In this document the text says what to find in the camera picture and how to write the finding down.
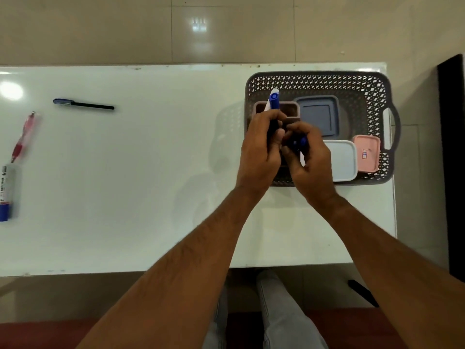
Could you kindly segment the person's right hand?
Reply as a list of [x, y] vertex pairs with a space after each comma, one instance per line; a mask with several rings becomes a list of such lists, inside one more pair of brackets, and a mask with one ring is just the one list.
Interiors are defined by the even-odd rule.
[[290, 175], [295, 187], [306, 201], [320, 215], [325, 216], [341, 199], [333, 183], [330, 151], [324, 144], [317, 127], [302, 121], [289, 124], [283, 144], [288, 144], [293, 134], [305, 134], [310, 151], [306, 156], [304, 167], [295, 160], [288, 164]]

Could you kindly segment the small blue white pen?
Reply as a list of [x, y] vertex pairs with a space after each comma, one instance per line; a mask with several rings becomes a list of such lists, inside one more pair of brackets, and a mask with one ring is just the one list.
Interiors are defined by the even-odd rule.
[[306, 156], [310, 151], [307, 136], [305, 134], [293, 134], [290, 143], [290, 149], [299, 158], [301, 166], [306, 164]]

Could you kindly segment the blue white marker pen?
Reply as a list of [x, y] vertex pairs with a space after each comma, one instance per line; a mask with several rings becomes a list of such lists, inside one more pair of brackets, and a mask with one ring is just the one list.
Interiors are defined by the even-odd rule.
[[[269, 110], [280, 110], [280, 101], [279, 101], [279, 89], [274, 88], [272, 89], [268, 101], [265, 105], [264, 111], [269, 111]], [[266, 140], [267, 140], [267, 150], [270, 150], [270, 143], [271, 140], [276, 132], [277, 129], [279, 129], [279, 121], [277, 119], [272, 119], [270, 120], [269, 127], [267, 130], [266, 134]]]

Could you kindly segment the person's left forearm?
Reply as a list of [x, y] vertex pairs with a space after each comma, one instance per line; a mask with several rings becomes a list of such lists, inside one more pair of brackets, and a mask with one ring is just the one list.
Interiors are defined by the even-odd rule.
[[267, 189], [237, 185], [125, 292], [76, 349], [200, 349], [241, 230]]

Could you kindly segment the person's right forearm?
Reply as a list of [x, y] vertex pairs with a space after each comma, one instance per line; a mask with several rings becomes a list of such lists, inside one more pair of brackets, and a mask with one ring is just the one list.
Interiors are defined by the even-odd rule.
[[308, 203], [343, 241], [409, 349], [465, 349], [465, 283], [389, 235], [336, 193]]

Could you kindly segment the white rectangular lidded container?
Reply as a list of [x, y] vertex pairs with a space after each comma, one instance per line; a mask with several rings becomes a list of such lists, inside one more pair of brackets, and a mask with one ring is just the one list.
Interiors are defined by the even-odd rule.
[[333, 182], [350, 182], [357, 177], [357, 148], [350, 140], [323, 140], [331, 154]]

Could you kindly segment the pink lidded container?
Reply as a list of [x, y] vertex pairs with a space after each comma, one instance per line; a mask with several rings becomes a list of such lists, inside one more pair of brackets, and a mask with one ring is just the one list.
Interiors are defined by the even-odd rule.
[[357, 150], [357, 169], [362, 173], [374, 174], [379, 170], [381, 140], [373, 135], [356, 135], [352, 142]]

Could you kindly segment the grey perforated plastic basket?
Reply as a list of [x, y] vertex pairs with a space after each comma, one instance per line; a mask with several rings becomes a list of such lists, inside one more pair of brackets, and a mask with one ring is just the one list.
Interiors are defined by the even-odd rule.
[[279, 99], [333, 95], [342, 109], [339, 137], [351, 139], [357, 134], [377, 136], [381, 140], [379, 169], [358, 173], [349, 182], [336, 186], [378, 185], [394, 173], [394, 157], [401, 137], [401, 122], [392, 101], [392, 89], [386, 75], [377, 71], [263, 71], [246, 83], [244, 133], [253, 116], [253, 106], [266, 102], [272, 89], [279, 89]]

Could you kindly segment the black table leg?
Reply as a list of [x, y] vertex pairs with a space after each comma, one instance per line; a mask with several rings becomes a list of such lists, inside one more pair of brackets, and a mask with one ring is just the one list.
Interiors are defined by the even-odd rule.
[[379, 304], [374, 298], [373, 294], [364, 287], [361, 283], [356, 280], [348, 280], [347, 285], [351, 288], [354, 292], [360, 295], [363, 299], [365, 299], [369, 304], [371, 304], [375, 308], [379, 308]]

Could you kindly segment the person's right leg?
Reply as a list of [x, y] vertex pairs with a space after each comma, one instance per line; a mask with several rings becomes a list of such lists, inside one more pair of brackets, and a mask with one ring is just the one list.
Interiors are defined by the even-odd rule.
[[274, 271], [261, 270], [256, 284], [264, 323], [264, 349], [328, 349], [315, 324]]

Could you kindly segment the person's leg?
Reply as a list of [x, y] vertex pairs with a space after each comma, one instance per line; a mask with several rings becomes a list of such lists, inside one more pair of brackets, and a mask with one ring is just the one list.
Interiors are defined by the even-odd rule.
[[264, 349], [328, 349], [315, 324], [274, 271], [261, 270], [256, 284], [264, 323]]
[[202, 349], [226, 349], [226, 327], [228, 319], [228, 290], [224, 285], [218, 298], [216, 310], [209, 324]]

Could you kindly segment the black pen with blue cap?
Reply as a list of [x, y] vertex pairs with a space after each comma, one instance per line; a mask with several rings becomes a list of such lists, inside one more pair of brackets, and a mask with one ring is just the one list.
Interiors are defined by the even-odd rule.
[[115, 107], [112, 105], [101, 105], [101, 104], [91, 104], [91, 103], [81, 103], [71, 99], [53, 99], [55, 105], [66, 105], [66, 106], [77, 106], [85, 107], [91, 109], [101, 109], [101, 110], [111, 110], [114, 111]]

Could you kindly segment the red transparent pen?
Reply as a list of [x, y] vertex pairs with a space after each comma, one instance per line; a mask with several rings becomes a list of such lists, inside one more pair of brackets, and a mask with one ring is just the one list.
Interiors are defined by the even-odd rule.
[[33, 127], [34, 127], [34, 121], [35, 121], [35, 118], [36, 118], [36, 112], [35, 111], [32, 111], [26, 118], [25, 122], [24, 122], [24, 125], [23, 125], [23, 128], [22, 128], [22, 132], [21, 132], [21, 135], [13, 149], [13, 152], [11, 154], [11, 159], [10, 159], [10, 163], [15, 163], [16, 160], [18, 160], [20, 157], [21, 157], [21, 154], [23, 154], [23, 152], [25, 151], [26, 149], [26, 146], [27, 146], [27, 142], [29, 140], [29, 137], [32, 133], [32, 130], [33, 130]]

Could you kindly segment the white marker with blue cap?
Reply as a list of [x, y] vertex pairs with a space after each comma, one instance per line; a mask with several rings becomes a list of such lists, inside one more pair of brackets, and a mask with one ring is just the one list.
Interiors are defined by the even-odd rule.
[[15, 177], [15, 164], [4, 164], [0, 168], [0, 222], [7, 222], [12, 218]]

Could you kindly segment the red mat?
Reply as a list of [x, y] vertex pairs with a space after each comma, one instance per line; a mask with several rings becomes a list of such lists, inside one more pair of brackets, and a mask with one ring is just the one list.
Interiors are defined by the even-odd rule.
[[[407, 349], [380, 309], [311, 310], [329, 349]], [[0, 349], [74, 349], [97, 319], [0, 324]], [[227, 349], [262, 349], [264, 326], [259, 312], [231, 313]]]

